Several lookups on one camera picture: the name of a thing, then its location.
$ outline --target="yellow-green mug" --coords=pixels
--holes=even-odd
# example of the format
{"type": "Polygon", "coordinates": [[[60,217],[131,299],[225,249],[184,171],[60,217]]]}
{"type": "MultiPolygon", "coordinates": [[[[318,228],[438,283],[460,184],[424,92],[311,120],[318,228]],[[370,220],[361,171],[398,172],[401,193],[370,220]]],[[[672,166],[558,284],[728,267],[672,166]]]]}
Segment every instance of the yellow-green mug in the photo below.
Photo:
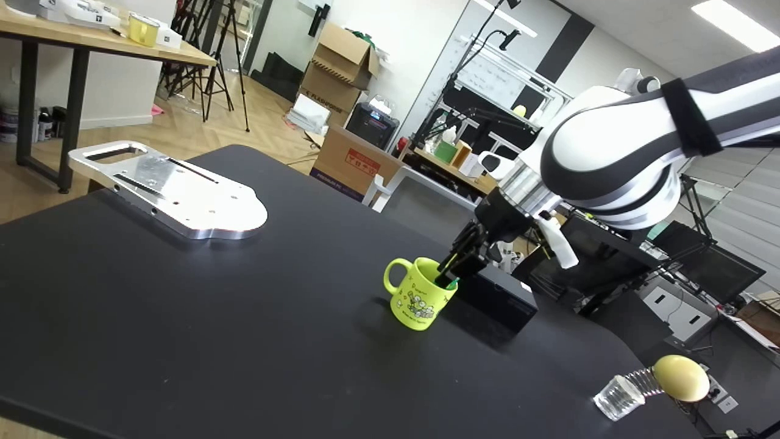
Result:
{"type": "Polygon", "coordinates": [[[391,294],[389,310],[398,322],[413,332],[429,330],[438,313],[445,306],[445,303],[456,294],[457,283],[451,283],[445,287],[438,287],[434,280],[438,275],[438,263],[434,259],[391,259],[385,265],[385,289],[391,294]],[[389,270],[399,265],[407,270],[407,275],[399,280],[399,284],[389,283],[389,270]]]}

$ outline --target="paper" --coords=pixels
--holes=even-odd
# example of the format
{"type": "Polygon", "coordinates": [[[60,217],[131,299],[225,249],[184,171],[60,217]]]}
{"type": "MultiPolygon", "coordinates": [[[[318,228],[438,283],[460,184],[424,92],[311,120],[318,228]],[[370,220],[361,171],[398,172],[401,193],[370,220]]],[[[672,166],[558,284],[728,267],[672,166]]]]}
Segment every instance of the paper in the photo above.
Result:
{"type": "Polygon", "coordinates": [[[331,111],[318,102],[310,100],[307,94],[296,94],[292,110],[288,111],[288,120],[305,131],[322,133],[328,114],[331,111]]]}

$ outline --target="desk leg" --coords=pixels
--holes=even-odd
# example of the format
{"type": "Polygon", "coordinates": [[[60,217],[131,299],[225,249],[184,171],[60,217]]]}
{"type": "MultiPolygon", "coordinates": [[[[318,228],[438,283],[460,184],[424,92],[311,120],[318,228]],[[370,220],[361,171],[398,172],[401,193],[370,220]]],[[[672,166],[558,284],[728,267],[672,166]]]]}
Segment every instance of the desk leg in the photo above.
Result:
{"type": "Polygon", "coordinates": [[[56,175],[56,184],[60,193],[67,193],[70,183],[73,183],[73,167],[67,166],[67,152],[73,152],[78,147],[83,92],[88,86],[88,66],[89,66],[89,52],[73,49],[67,117],[66,117],[64,148],[58,153],[58,175],[56,175]]]}
{"type": "Polygon", "coordinates": [[[17,166],[23,166],[31,153],[37,71],[38,71],[38,44],[22,42],[17,166]]]}

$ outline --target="white robotic arm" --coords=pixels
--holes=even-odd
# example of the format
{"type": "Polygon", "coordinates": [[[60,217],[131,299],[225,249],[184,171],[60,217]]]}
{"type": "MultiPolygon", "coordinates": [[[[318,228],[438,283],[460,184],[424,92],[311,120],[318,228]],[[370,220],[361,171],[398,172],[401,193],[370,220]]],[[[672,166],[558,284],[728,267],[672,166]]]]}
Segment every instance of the white robotic arm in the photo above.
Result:
{"type": "Polygon", "coordinates": [[[541,228],[560,265],[571,267],[577,259],[547,220],[560,200],[615,228],[649,228],[675,209],[679,167],[689,156],[777,131],[780,49],[649,94],[591,88],[551,120],[477,204],[474,220],[440,260],[438,283],[479,270],[491,242],[528,227],[541,228]]]}
{"type": "Polygon", "coordinates": [[[630,100],[584,92],[607,105],[571,111],[541,139],[543,184],[615,228],[645,228],[675,209],[689,156],[780,131],[780,49],[684,80],[695,108],[677,120],[672,86],[630,100]]]}

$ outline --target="black tabletop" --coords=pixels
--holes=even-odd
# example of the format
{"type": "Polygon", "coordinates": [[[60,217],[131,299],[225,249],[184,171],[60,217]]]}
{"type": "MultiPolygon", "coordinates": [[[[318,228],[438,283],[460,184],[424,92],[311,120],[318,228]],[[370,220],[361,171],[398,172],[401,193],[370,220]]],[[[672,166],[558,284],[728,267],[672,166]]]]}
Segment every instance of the black tabletop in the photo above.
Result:
{"type": "Polygon", "coordinates": [[[253,184],[238,243],[167,239],[110,193],[0,227],[0,414],[86,436],[695,436],[664,397],[590,403],[640,367],[554,306],[502,348],[388,313],[383,265],[444,256],[243,147],[195,163],[253,184]]]}

